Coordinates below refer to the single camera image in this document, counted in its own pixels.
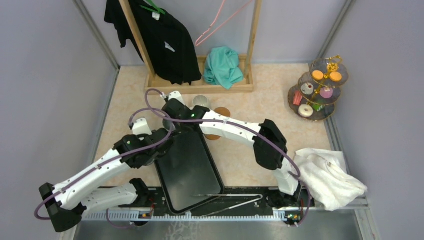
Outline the wooden coaster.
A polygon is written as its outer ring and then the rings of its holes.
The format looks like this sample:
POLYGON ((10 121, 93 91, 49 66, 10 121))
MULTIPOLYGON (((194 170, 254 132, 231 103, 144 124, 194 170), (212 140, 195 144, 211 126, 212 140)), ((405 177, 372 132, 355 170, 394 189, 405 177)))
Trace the wooden coaster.
POLYGON ((231 112, 226 107, 217 107, 214 109, 214 112, 216 112, 217 114, 221 116, 231 117, 231 112))
POLYGON ((221 138, 221 136, 214 134, 205 134, 204 136, 210 141, 216 141, 221 138))

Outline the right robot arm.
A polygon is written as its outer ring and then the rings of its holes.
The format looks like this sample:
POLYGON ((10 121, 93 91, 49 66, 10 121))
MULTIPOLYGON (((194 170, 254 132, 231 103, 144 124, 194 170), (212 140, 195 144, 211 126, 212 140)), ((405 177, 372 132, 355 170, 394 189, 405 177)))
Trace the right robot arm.
POLYGON ((256 163, 273 172, 283 203, 295 206, 301 200, 296 179, 299 171, 292 167, 287 140, 272 120, 265 119, 262 123, 240 121, 203 106, 190 109, 180 100, 170 97, 165 98, 162 110, 169 115, 171 122, 182 129, 193 129, 251 147, 256 163))

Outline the pink cupcake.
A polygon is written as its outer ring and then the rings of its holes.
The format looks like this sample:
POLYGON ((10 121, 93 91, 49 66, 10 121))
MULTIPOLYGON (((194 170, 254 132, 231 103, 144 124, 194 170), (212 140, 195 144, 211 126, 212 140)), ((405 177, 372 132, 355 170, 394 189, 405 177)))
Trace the pink cupcake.
POLYGON ((334 94, 334 89, 332 87, 322 87, 319 94, 324 99, 330 99, 334 94))

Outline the orange biscuit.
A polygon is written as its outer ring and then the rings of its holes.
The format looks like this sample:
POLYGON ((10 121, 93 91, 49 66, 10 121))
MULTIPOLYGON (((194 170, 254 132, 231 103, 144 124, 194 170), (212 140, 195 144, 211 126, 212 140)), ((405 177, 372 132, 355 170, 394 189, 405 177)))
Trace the orange biscuit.
POLYGON ((312 76, 312 78, 314 79, 314 80, 316 80, 316 81, 321 81, 321 80, 323 80, 324 79, 324 73, 322 72, 322 71, 320 71, 320 70, 314 70, 312 73, 311 73, 311 76, 312 76))

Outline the red cake slice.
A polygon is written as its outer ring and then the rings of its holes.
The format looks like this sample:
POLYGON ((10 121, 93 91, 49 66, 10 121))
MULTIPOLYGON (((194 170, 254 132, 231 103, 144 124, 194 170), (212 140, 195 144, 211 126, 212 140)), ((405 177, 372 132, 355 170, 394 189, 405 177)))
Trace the red cake slice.
POLYGON ((303 96, 301 92, 299 90, 295 90, 293 94, 293 101, 292 101, 293 105, 300 106, 302 99, 303 99, 303 96))

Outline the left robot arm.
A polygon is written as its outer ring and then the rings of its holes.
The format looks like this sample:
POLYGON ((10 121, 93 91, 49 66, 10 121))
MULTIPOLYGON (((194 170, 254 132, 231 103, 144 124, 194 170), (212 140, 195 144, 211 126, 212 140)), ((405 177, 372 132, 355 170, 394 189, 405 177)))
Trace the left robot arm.
POLYGON ((43 199, 35 211, 38 220, 51 221, 57 233, 65 232, 89 214, 114 207, 144 207, 153 204, 149 188, 140 178, 121 186, 104 188, 109 179, 139 169, 164 154, 170 147, 171 132, 160 128, 151 134, 128 134, 116 142, 98 161, 75 176, 39 187, 43 199))

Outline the green cake slice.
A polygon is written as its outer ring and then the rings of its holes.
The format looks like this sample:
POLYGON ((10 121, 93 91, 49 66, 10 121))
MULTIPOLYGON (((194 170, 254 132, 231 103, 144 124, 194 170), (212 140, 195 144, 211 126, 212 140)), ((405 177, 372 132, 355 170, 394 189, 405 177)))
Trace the green cake slice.
POLYGON ((314 104, 312 105, 312 108, 313 108, 316 112, 320 112, 320 111, 322 111, 325 107, 326 107, 325 105, 317 104, 317 103, 314 103, 314 104))

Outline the black baking tray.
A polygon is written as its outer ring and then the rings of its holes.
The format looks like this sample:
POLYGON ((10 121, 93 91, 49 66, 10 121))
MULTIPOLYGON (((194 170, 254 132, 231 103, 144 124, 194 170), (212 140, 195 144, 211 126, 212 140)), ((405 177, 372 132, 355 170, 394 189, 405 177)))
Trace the black baking tray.
POLYGON ((222 195, 225 186, 203 134, 175 135, 155 167, 171 213, 183 214, 222 195))

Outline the white towel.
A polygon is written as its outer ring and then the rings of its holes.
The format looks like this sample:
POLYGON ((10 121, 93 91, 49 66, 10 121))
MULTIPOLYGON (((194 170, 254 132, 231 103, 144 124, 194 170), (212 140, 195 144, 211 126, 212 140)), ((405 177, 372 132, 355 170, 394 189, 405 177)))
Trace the white towel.
POLYGON ((295 152, 293 161, 300 170, 300 181, 326 211, 346 207, 368 191, 365 184, 347 173, 341 151, 304 148, 295 152))

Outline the metal tongs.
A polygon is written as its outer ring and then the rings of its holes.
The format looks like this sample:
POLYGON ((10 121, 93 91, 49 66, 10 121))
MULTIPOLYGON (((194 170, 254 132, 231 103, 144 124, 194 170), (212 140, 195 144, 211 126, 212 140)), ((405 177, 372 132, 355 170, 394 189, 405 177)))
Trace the metal tongs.
POLYGON ((206 210, 202 210, 198 215, 200 218, 216 216, 249 204, 255 204, 264 198, 264 195, 259 193, 204 194, 196 196, 216 197, 215 200, 205 205, 206 210))

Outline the white glazed donut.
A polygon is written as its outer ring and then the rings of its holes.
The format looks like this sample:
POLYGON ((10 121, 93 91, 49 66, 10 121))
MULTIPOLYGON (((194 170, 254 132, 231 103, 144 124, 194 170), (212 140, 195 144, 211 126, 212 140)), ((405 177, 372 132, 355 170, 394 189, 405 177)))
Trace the white glazed donut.
POLYGON ((314 109, 308 104, 301 104, 298 107, 298 114, 303 118, 310 118, 314 114, 314 109))

